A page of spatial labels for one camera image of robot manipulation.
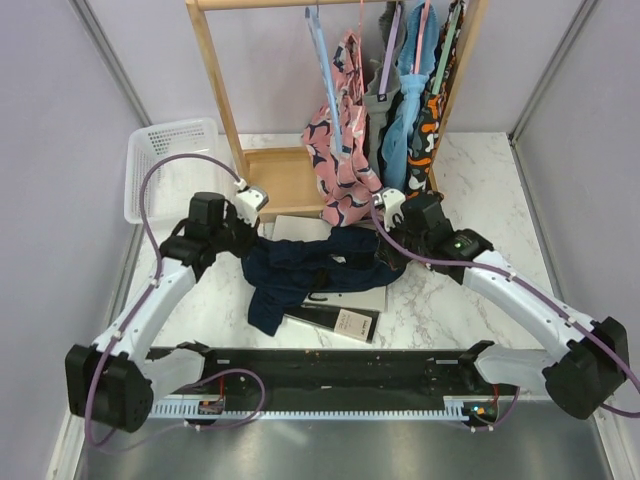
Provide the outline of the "navy blue shorts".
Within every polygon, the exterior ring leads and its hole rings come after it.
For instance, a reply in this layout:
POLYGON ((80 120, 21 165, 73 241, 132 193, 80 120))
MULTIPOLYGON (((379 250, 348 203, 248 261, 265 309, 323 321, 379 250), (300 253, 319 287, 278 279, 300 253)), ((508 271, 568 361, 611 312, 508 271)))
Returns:
POLYGON ((310 242, 260 237, 241 260, 254 287, 248 323, 274 336, 284 309, 303 304, 311 293, 353 293, 387 286, 405 272, 377 255, 380 239, 366 228, 334 227, 326 240, 310 242))

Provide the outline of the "light blue hanger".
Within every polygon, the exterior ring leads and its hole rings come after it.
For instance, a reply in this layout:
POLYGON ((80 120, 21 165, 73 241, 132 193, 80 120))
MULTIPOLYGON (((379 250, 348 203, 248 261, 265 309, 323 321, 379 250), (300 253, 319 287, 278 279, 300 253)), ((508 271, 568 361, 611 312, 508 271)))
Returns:
POLYGON ((305 20, 310 32, 311 41, 320 67, 321 76, 324 82, 330 126, 332 128, 332 139, 330 145, 335 153, 340 156, 343 153, 343 135, 340 125, 337 97, 329 62, 328 49, 326 46, 324 31, 319 18, 320 3, 314 1, 311 7, 305 7, 305 20))

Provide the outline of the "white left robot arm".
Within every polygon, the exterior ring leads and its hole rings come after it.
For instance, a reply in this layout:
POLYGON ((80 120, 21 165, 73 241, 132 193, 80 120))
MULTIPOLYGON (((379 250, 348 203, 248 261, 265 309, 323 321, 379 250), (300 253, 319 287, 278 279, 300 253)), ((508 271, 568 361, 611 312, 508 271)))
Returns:
POLYGON ((152 344, 180 301, 220 253, 248 255, 258 238, 259 214, 268 202, 258 187, 232 199, 198 192, 188 215, 159 246, 155 269, 117 319, 88 346, 65 358, 70 412, 86 421, 135 432, 161 399, 189 385, 208 393, 219 369, 199 347, 175 347, 150 360, 152 344))

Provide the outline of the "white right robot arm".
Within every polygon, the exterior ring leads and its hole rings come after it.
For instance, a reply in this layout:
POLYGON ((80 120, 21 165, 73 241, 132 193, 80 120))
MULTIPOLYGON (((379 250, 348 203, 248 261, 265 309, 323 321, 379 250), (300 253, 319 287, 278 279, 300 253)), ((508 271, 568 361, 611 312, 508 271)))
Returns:
POLYGON ((414 260, 450 277, 496 305, 540 344, 538 350, 512 349, 482 341, 458 368, 467 392, 491 384, 543 390, 565 413, 589 418, 603 408, 638 418, 608 405, 625 382, 639 384, 629 364, 625 327, 612 317, 597 321, 541 290, 472 229, 455 229, 435 192, 408 198, 386 188, 373 197, 371 213, 395 260, 414 260))

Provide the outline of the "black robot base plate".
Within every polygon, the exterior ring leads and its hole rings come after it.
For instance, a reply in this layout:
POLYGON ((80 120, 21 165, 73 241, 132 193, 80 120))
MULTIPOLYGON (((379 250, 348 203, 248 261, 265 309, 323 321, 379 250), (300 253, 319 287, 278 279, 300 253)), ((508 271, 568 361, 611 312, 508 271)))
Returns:
POLYGON ((204 348, 198 380, 181 394, 220 394, 233 410, 441 409, 447 397, 506 398, 513 386, 484 381, 462 350, 204 348))

